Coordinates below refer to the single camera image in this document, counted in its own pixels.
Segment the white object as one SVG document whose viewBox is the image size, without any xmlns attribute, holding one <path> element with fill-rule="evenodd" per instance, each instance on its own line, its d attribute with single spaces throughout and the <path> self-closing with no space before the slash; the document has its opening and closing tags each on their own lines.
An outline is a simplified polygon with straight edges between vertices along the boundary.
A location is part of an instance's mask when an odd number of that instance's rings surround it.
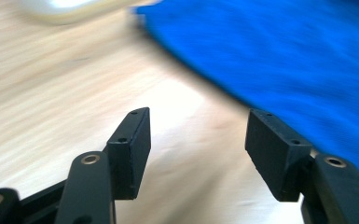
<svg viewBox="0 0 359 224">
<path fill-rule="evenodd" d="M 38 21 L 62 25 L 156 1 L 158 0 L 19 0 L 19 7 Z"/>
</svg>

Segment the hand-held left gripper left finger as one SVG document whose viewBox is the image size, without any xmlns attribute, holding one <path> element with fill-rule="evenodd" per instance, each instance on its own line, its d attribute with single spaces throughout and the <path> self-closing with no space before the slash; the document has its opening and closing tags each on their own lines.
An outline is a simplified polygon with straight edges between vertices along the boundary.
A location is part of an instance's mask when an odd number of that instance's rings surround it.
<svg viewBox="0 0 359 224">
<path fill-rule="evenodd" d="M 137 198 L 150 148 L 150 109 L 135 109 L 104 150 L 73 160 L 54 224 L 117 224 L 115 201 Z"/>
</svg>

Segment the blue cloth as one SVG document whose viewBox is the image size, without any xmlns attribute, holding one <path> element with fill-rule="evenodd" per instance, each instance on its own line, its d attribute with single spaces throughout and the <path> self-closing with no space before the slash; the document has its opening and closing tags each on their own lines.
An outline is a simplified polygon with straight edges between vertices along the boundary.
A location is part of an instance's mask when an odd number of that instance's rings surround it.
<svg viewBox="0 0 359 224">
<path fill-rule="evenodd" d="M 161 0 L 135 12 L 190 68 L 359 169 L 359 0 Z"/>
</svg>

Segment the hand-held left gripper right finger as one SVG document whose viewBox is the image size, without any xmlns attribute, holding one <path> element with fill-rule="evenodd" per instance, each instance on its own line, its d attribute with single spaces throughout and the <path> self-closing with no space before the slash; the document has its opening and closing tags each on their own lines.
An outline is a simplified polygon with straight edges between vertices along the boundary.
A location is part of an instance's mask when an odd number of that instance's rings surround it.
<svg viewBox="0 0 359 224">
<path fill-rule="evenodd" d="M 359 224 L 359 170 L 270 112 L 250 111 L 245 150 L 279 202 L 302 201 L 305 224 Z"/>
</svg>

